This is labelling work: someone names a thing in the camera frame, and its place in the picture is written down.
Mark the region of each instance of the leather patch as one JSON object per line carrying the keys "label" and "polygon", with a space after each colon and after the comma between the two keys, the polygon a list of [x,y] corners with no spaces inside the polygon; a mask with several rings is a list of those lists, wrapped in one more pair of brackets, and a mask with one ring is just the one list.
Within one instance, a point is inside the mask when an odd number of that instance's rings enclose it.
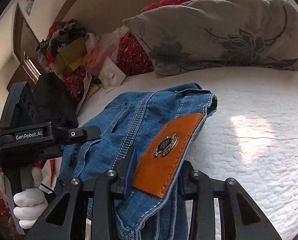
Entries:
{"label": "leather patch", "polygon": [[184,150],[204,114],[188,114],[163,126],[137,165],[133,186],[163,198]]}

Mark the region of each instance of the gloved hand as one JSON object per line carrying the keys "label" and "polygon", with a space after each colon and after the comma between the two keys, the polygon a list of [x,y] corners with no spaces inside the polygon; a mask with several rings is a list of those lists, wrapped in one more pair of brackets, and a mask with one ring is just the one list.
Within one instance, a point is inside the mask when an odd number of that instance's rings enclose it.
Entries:
{"label": "gloved hand", "polygon": [[[44,193],[38,189],[43,180],[41,169],[33,167],[31,173],[34,179],[34,188],[29,188],[14,196],[14,202],[18,206],[14,208],[14,215],[19,219],[19,225],[23,229],[31,228],[48,206]],[[3,194],[5,193],[4,178],[1,174],[0,190]]]}

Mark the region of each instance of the pillow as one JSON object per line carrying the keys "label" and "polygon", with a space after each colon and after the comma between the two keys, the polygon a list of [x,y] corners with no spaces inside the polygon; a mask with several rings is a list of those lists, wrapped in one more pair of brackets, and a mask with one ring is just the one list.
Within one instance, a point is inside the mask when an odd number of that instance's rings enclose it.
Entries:
{"label": "pillow", "polygon": [[231,65],[298,70],[298,13],[286,0],[193,0],[123,22],[158,74]]}

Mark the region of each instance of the metal screw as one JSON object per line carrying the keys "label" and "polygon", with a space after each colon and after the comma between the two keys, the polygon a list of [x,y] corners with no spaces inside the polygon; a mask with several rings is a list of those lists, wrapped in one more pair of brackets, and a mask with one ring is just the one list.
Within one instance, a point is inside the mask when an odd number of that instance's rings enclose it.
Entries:
{"label": "metal screw", "polygon": [[78,178],[73,178],[73,179],[70,181],[70,183],[71,183],[72,185],[77,185],[77,184],[79,184],[79,179],[78,179]]}
{"label": "metal screw", "polygon": [[200,176],[200,175],[201,175],[201,171],[193,170],[193,171],[191,171],[191,174],[192,174],[193,176]]}
{"label": "metal screw", "polygon": [[116,171],[114,171],[114,170],[108,170],[107,171],[107,175],[110,176],[110,177],[112,177],[112,176],[116,175]]}
{"label": "metal screw", "polygon": [[228,183],[231,184],[231,185],[234,185],[236,183],[236,180],[233,179],[233,178],[228,178],[227,179]]}

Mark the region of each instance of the jeans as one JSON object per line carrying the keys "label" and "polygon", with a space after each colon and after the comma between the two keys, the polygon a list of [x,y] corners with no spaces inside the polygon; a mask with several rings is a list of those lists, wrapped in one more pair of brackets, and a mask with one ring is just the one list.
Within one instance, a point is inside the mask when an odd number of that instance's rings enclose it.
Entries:
{"label": "jeans", "polygon": [[[167,193],[163,199],[133,189],[125,201],[115,201],[116,225],[121,240],[187,239],[185,202],[178,196],[177,177],[190,144],[205,120],[217,109],[217,98],[196,83],[183,84],[158,92],[126,92],[84,126],[96,125],[101,136],[95,141],[65,147],[55,192],[71,178],[94,179],[112,169],[126,156],[128,148],[137,149],[137,161],[164,124],[187,114],[203,113],[194,130]],[[92,213],[89,200],[87,217]]]}

